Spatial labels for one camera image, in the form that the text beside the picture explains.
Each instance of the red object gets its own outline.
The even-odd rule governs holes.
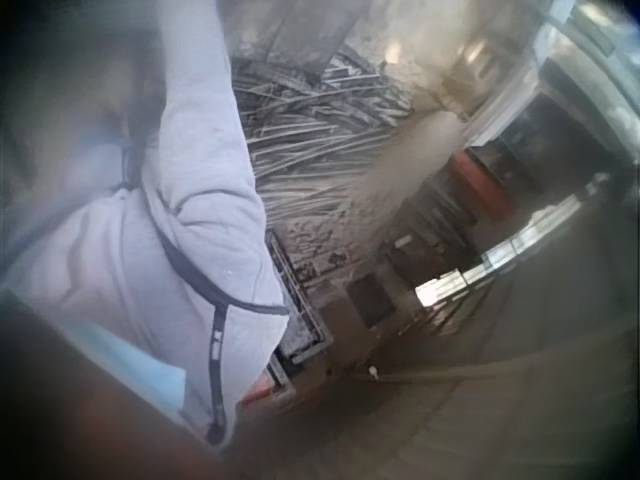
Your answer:
[[[502,185],[491,178],[464,150],[454,153],[448,166],[467,196],[479,203],[476,206],[480,206],[487,216],[501,221],[515,214],[516,207]]]

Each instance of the bright light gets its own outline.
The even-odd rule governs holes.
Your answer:
[[[561,225],[580,209],[580,202],[575,195],[567,197],[555,206],[548,206],[531,215],[531,221],[510,240],[506,240],[487,251],[483,257],[488,260],[484,264],[467,270],[461,274],[458,270],[441,275],[416,288],[416,295],[424,307],[431,307],[443,298],[464,290],[469,283],[475,283],[489,275],[493,270],[511,261],[514,257],[535,245]]]
[[[476,43],[476,46],[467,52],[467,55],[466,55],[467,63],[473,63],[475,59],[478,58],[478,55],[480,55],[480,52],[482,52],[484,47],[485,47],[484,40],[481,40],[478,43]]]
[[[391,40],[386,52],[384,52],[384,59],[390,65],[395,65],[400,61],[400,53],[402,52],[402,45],[397,40]]]
[[[589,20],[601,27],[610,27],[613,25],[613,22],[609,17],[607,17],[607,14],[593,3],[585,3],[584,5],[580,5],[578,8],[580,8],[580,11],[584,13]]]
[[[437,280],[431,280],[416,288],[416,295],[418,295],[418,299],[420,300],[420,303],[422,303],[423,307],[430,307],[431,305],[435,305],[438,301],[436,282]]]

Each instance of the pile of metal rods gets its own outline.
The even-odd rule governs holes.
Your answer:
[[[233,65],[257,189],[271,224],[334,211],[411,112],[389,77],[347,46],[320,78],[260,62]]]

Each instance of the hoodie sleeve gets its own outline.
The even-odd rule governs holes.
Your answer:
[[[158,15],[167,103],[143,173],[154,219],[226,293],[281,305],[215,1],[159,0]]]

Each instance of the grey hoodie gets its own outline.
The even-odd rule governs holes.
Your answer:
[[[182,414],[204,435],[216,420],[209,371],[215,307],[176,274],[154,222],[233,299],[279,306],[283,296],[264,241],[265,212],[215,2],[159,0],[157,8],[167,104],[158,148],[145,159],[143,187],[92,198],[23,252],[7,278],[18,296],[51,321],[94,322],[184,369]],[[100,168],[82,179],[83,187],[108,184],[119,169],[119,148],[96,147],[88,156],[87,165]],[[220,376],[229,426],[287,320],[228,308]]]

